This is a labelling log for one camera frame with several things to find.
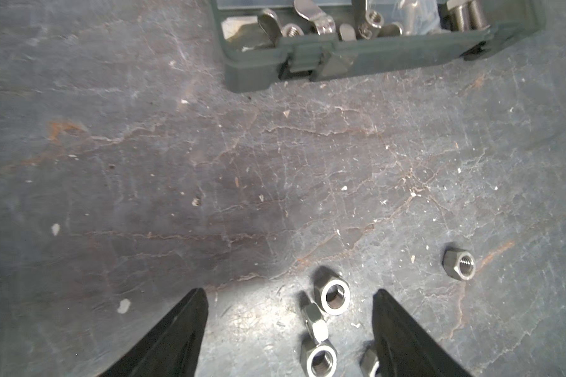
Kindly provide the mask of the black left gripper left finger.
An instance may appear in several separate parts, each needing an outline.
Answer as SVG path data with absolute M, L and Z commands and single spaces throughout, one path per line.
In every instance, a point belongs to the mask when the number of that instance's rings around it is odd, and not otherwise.
M 207 318 L 206 292 L 195 288 L 101 375 L 195 375 Z

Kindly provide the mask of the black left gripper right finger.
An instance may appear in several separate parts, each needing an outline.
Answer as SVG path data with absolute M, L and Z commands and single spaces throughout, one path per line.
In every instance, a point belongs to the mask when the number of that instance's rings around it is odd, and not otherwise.
M 470 377 L 385 289 L 373 296 L 372 327 L 380 375 Z

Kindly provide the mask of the silver hex nut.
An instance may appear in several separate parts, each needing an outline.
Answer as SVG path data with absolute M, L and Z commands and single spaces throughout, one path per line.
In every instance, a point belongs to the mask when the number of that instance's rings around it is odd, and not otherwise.
M 449 248 L 445 251 L 443 268 L 449 277 L 458 281 L 470 281 L 476 273 L 473 255 L 459 248 Z
M 322 343 L 329 339 L 330 334 L 327 323 L 316 303 L 304 306 L 301 313 L 307 330 L 316 343 Z
M 314 300 L 320 309 L 329 316 L 344 314 L 351 303 L 348 282 L 338 273 L 326 266 L 314 272 Z
M 337 351 L 329 340 L 317 343 L 306 338 L 302 342 L 300 364 L 308 377 L 332 377 L 338 363 Z

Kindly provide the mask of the silver wing nut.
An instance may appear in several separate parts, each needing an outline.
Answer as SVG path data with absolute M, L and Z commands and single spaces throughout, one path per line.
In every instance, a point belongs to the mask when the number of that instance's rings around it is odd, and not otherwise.
M 281 38 L 295 38 L 304 35 L 303 30 L 298 25 L 287 24 L 282 26 L 278 15 L 272 9 L 261 9 L 257 15 L 257 23 L 274 45 L 277 45 Z
M 360 39 L 377 38 L 385 24 L 385 19 L 374 9 L 372 1 L 353 0 L 352 8 L 358 37 Z
M 341 41 L 343 42 L 350 42 L 359 39 L 359 35 L 355 28 L 353 28 L 350 24 L 342 24 L 338 28 L 339 36 Z M 383 28 L 379 31 L 377 37 L 396 37 L 403 35 L 403 28 L 402 25 L 398 22 L 393 22 L 388 25 L 383 26 Z
M 333 18 L 313 0 L 294 0 L 293 7 L 301 18 L 312 24 L 314 31 L 318 35 L 336 33 L 336 24 Z

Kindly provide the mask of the silver hex bolt short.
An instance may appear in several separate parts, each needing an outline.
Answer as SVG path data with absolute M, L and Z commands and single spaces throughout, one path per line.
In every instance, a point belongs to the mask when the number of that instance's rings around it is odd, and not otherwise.
M 473 30 L 484 30 L 490 27 L 490 23 L 479 0 L 467 2 L 471 28 Z

